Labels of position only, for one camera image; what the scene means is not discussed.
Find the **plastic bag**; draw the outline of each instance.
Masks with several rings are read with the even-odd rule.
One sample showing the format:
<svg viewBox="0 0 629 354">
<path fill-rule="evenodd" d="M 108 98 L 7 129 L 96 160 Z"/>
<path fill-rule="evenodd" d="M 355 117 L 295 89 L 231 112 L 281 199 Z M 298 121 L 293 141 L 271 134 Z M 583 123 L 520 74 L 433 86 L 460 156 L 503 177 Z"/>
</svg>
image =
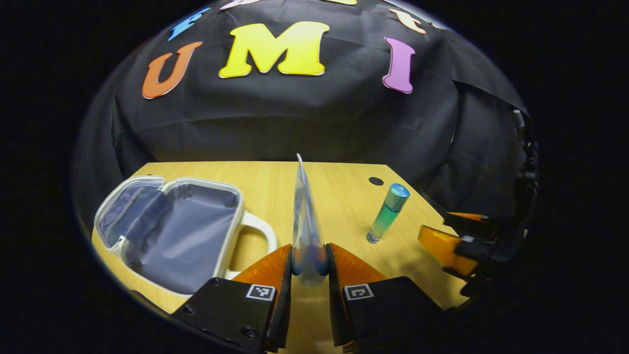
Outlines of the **plastic bag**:
<svg viewBox="0 0 629 354">
<path fill-rule="evenodd" d="M 313 206 L 310 184 L 301 156 L 295 185 L 294 218 L 292 227 L 292 273 L 307 286 L 320 285 L 328 274 L 319 221 Z"/>
</svg>

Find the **black cloth backdrop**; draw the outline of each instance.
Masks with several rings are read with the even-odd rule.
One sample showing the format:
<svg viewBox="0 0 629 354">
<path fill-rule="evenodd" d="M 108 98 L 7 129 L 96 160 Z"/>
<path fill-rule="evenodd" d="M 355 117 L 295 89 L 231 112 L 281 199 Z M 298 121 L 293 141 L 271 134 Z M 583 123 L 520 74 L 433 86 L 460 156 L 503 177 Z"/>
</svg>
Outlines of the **black cloth backdrop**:
<svg viewBox="0 0 629 354">
<path fill-rule="evenodd" d="M 512 111 L 526 108 L 504 74 L 452 30 L 420 18 L 426 35 L 406 28 L 377 0 L 344 6 L 320 0 L 263 0 L 226 11 L 209 3 L 192 27 L 167 41 L 184 14 L 130 54 L 87 112 L 76 145 L 72 192 L 87 230 L 96 209 L 124 179 L 155 161 L 305 161 L 390 166 L 450 211 L 513 212 L 513 182 L 524 162 Z M 291 24 L 318 21 L 322 76 L 281 74 L 274 66 L 222 79 L 234 37 L 263 23 L 278 36 Z M 404 94 L 385 87 L 393 37 L 413 47 Z M 181 82 L 148 100 L 148 64 L 202 41 Z M 172 72 L 177 54 L 164 65 Z"/>
</svg>

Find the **table surface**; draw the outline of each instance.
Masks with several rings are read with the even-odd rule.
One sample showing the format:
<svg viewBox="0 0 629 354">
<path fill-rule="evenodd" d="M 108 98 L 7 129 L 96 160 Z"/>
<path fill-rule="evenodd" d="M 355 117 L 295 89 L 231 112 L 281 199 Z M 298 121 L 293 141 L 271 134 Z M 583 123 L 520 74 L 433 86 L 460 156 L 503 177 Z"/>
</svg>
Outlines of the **table surface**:
<svg viewBox="0 0 629 354">
<path fill-rule="evenodd" d="M 278 246 L 283 246 L 292 243 L 297 168 L 297 162 L 150 163 L 134 176 L 152 174 L 164 177 L 166 182 L 187 176 L 235 185 L 243 193 L 245 209 L 268 222 L 275 231 Z M 422 225 L 456 233 L 444 226 L 439 213 L 391 168 L 377 164 L 313 162 L 304 162 L 304 168 L 324 243 L 333 242 L 347 249 L 389 278 L 409 277 L 443 309 L 467 300 L 459 294 L 465 282 L 441 271 L 439 261 L 418 241 Z M 378 177 L 384 184 L 376 186 L 369 182 L 370 177 Z M 405 186 L 411 196 L 384 237 L 377 244 L 371 244 L 365 237 L 393 183 Z M 166 312 L 174 312 L 185 302 L 129 270 L 105 249 L 96 231 L 92 232 L 92 244 L 122 284 L 137 290 Z M 265 250 L 264 236 L 245 227 L 238 237 L 230 269 L 244 270 L 263 257 Z M 293 277 L 286 349 L 280 353 L 341 353 L 341 348 L 334 347 L 332 342 L 328 289 L 327 280 L 319 287 L 309 288 Z"/>
</svg>

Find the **letter m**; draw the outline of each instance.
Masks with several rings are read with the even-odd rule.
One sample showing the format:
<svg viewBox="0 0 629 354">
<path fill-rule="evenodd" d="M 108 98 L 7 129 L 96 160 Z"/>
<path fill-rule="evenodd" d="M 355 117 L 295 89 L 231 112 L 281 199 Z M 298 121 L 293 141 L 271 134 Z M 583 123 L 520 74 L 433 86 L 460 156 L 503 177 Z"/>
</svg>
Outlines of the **letter m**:
<svg viewBox="0 0 629 354">
<path fill-rule="evenodd" d="M 227 65 L 218 75 L 222 78 L 245 76 L 251 72 L 247 54 L 251 53 L 260 72 L 271 70 L 279 57 L 286 52 L 286 59 L 277 65 L 283 74 L 322 75 L 325 67 L 319 62 L 321 36 L 330 26 L 312 21 L 301 21 L 290 26 L 277 38 L 262 23 L 235 28 L 230 32 L 231 46 Z"/>
</svg>

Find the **white lunch box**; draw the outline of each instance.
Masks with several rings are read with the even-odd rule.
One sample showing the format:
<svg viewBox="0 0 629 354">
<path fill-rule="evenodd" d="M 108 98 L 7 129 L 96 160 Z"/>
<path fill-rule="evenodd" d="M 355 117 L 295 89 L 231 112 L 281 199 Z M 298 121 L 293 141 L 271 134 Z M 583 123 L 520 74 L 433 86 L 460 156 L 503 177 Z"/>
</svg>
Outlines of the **white lunch box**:
<svg viewBox="0 0 629 354">
<path fill-rule="evenodd" d="M 101 204 L 94 225 L 127 268 L 182 297 L 238 274 L 228 267 L 242 226 L 260 230 L 269 253 L 277 249 L 273 228 L 243 209 L 236 186 L 198 178 L 130 178 Z"/>
</svg>

